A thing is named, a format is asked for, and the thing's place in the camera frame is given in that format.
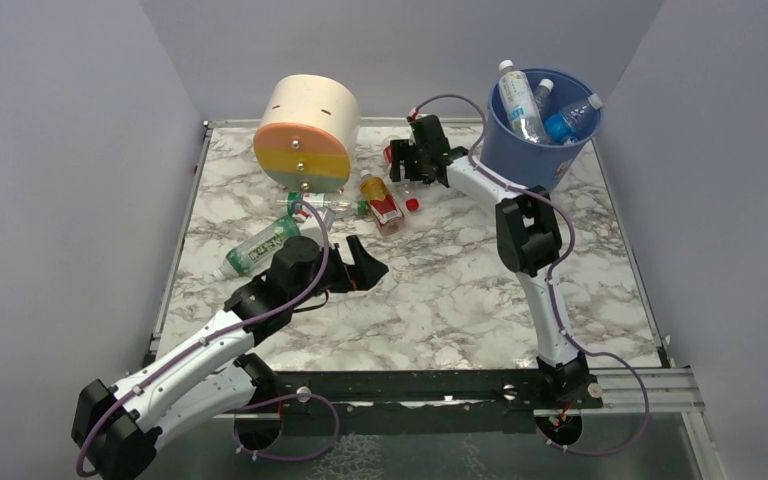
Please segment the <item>red label clear bottle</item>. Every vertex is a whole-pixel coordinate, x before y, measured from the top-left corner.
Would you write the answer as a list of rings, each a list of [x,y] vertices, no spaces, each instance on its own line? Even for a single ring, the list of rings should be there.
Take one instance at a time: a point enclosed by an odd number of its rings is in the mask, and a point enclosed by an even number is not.
[[[390,180],[389,178],[390,160],[388,158],[388,146],[389,144],[384,149],[384,157],[387,164],[387,169],[386,169],[387,178]],[[390,183],[393,186],[393,193],[399,197],[399,199],[402,201],[404,205],[404,208],[408,212],[417,212],[421,207],[421,203],[418,195],[420,182],[418,180],[412,180],[410,176],[411,166],[409,165],[409,162],[412,159],[411,155],[413,153],[414,153],[414,145],[411,143],[411,152],[404,162],[405,172],[408,174],[408,179],[399,183],[393,183],[390,180]]]

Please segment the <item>red yellow label juice bottle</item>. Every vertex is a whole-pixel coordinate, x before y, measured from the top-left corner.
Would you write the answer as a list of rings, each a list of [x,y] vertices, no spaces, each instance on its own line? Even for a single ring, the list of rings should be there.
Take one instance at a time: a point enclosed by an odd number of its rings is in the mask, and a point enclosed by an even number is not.
[[[363,171],[359,191],[382,236],[395,234],[404,228],[405,215],[380,177]]]

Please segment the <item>white blue label tea bottle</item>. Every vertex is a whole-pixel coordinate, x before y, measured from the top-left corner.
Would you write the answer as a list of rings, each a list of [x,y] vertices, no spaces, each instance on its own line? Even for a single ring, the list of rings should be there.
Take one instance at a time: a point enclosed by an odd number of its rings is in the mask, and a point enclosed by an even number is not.
[[[551,139],[544,129],[527,76],[516,69],[511,60],[501,61],[498,70],[498,90],[511,130],[524,140],[548,145]]]

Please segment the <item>white green label bottle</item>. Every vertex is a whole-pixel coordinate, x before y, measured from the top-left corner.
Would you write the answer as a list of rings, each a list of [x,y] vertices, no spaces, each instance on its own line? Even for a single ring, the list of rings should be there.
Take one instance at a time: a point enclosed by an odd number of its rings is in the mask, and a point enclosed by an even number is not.
[[[547,116],[550,108],[551,93],[554,88],[554,82],[549,78],[542,79],[533,90],[533,98],[541,118]]]

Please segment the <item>blue label clear bottle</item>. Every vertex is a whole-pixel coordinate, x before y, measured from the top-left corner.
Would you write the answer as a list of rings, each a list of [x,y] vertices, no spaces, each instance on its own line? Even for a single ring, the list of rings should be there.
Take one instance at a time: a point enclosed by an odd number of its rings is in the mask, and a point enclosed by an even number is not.
[[[602,99],[597,94],[591,94],[551,115],[544,122],[544,129],[555,144],[576,143],[593,133],[603,106]]]

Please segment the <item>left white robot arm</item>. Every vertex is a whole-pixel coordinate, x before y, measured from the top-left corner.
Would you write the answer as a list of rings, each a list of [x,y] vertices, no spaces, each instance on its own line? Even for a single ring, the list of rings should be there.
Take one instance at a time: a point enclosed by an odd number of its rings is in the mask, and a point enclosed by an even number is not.
[[[79,394],[71,437],[83,478],[134,479],[178,434],[237,407],[279,399],[277,376],[253,350],[287,326],[296,306],[321,294],[372,289],[389,271],[359,238],[338,247],[287,240],[270,266],[236,289],[207,324],[174,350],[112,385]]]

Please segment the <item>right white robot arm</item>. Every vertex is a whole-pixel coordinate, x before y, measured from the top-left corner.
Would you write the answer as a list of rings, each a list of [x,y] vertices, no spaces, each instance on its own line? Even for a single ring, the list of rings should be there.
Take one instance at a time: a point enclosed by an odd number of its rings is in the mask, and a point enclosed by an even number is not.
[[[483,169],[467,149],[450,145],[435,115],[413,114],[408,125],[410,138],[390,142],[391,179],[439,183],[492,209],[498,255],[520,281],[532,316],[541,394],[557,402],[573,399],[588,388],[589,367],[572,339],[559,280],[553,276],[562,235],[548,193],[510,186]]]

